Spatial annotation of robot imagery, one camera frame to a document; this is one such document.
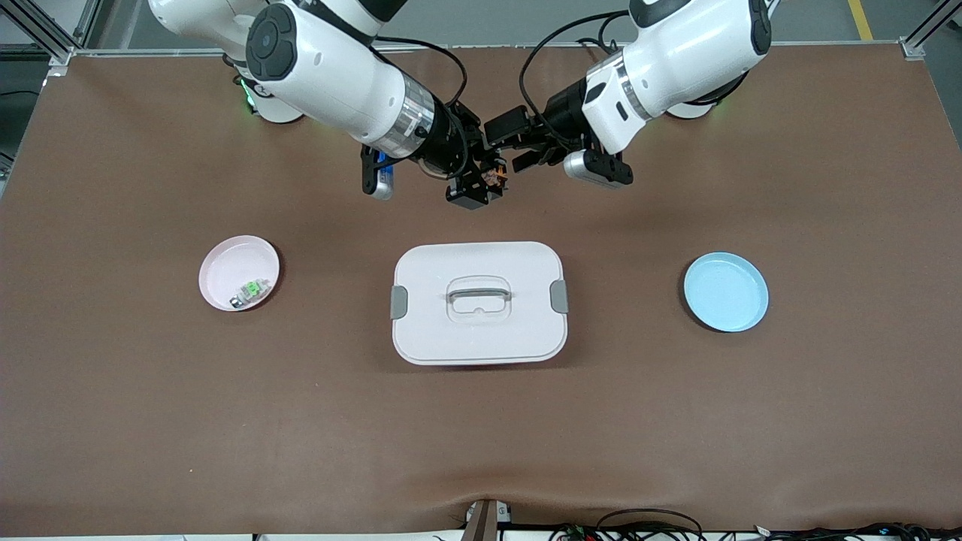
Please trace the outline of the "white lidded box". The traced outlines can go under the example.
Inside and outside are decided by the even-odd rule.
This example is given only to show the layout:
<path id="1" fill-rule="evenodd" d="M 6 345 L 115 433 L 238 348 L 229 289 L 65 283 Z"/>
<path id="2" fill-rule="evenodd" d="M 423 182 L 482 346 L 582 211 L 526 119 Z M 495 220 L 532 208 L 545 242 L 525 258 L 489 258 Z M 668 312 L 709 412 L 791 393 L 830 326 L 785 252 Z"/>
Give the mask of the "white lidded box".
<path id="1" fill-rule="evenodd" d="M 549 360 L 568 336 L 562 260 L 540 242 L 423 244 L 396 263 L 389 314 L 413 365 Z"/>

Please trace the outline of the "blue round plate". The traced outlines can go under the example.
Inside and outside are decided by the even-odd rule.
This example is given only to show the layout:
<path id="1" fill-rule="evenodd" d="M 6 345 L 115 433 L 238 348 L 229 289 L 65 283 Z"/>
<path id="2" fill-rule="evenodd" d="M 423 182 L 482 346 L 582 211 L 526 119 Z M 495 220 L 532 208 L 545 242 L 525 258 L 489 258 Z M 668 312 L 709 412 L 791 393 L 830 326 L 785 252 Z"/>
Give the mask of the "blue round plate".
<path id="1" fill-rule="evenodd" d="M 725 251 L 704 254 L 688 265 L 682 292 L 695 318 L 708 328 L 739 333 L 755 328 L 770 304 L 767 282 L 742 256 Z"/>

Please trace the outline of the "pink round plate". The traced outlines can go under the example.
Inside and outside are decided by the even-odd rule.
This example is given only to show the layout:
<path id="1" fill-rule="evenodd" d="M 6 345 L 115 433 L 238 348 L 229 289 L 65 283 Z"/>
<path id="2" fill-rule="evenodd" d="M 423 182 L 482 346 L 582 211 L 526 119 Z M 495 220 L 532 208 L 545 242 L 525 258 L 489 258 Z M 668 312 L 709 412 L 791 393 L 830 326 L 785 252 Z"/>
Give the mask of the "pink round plate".
<path id="1" fill-rule="evenodd" d="M 278 287 L 281 260 L 277 250 L 267 240 L 253 235 L 230 237 L 217 244 L 204 258 L 199 268 L 197 284 L 203 299 L 216 310 L 238 312 L 230 308 L 229 299 L 244 283 L 269 280 L 272 289 Z M 251 310 L 263 304 L 269 295 Z"/>

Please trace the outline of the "metal table edge rail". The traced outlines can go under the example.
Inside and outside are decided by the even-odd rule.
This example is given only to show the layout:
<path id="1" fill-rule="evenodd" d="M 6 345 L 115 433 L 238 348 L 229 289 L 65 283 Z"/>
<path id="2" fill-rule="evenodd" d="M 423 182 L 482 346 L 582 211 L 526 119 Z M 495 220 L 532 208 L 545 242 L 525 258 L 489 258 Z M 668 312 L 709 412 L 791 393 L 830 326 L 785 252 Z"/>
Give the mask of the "metal table edge rail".
<path id="1" fill-rule="evenodd" d="M 869 40 L 869 41 L 774 41 L 772 50 L 784 46 L 887 46 L 894 45 L 903 50 L 901 40 Z M 536 44 L 500 45 L 500 46 L 451 46 L 450 50 L 460 53 L 463 50 L 532 50 Z M 99 57 L 99 58 L 192 58 L 192 57 L 220 57 L 220 48 L 155 48 L 155 49 L 82 49 L 71 53 L 70 58 Z"/>

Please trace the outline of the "green switch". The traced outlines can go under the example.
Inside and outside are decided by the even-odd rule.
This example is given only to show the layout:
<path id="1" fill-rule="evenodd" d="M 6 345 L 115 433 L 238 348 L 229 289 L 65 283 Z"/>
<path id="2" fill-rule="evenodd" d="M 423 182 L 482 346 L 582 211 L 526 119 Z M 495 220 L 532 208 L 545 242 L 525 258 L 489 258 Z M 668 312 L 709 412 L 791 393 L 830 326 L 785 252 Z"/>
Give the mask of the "green switch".
<path id="1" fill-rule="evenodd" d="M 234 310 L 247 310 L 266 298 L 272 289 L 269 280 L 252 280 L 241 285 L 237 294 L 229 299 L 230 308 Z"/>

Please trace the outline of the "metal table clamp bracket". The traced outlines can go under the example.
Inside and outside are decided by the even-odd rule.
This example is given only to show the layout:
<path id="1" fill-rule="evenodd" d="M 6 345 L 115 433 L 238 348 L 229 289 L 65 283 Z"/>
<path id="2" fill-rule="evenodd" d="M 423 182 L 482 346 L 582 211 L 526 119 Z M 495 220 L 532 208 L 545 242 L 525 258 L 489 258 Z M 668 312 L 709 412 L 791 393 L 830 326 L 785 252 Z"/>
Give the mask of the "metal table clamp bracket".
<path id="1" fill-rule="evenodd" d="M 460 541 L 505 541 L 503 526 L 512 523 L 511 506 L 500 500 L 477 500 L 468 507 Z"/>

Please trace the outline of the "aluminium frame post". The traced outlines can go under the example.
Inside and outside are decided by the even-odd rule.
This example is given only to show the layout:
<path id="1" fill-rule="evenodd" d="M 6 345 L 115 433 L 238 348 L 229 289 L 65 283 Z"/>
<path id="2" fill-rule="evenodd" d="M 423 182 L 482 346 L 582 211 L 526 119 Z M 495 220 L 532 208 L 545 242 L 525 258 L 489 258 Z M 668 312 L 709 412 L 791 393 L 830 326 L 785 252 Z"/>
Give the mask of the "aluminium frame post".
<path id="1" fill-rule="evenodd" d="M 89 41 L 104 0 L 0 0 L 0 54 L 44 53 L 65 64 Z"/>
<path id="2" fill-rule="evenodd" d="M 962 0 L 935 0 L 934 9 L 924 20 L 909 35 L 899 38 L 904 58 L 924 59 L 924 45 L 942 29 L 962 33 Z"/>

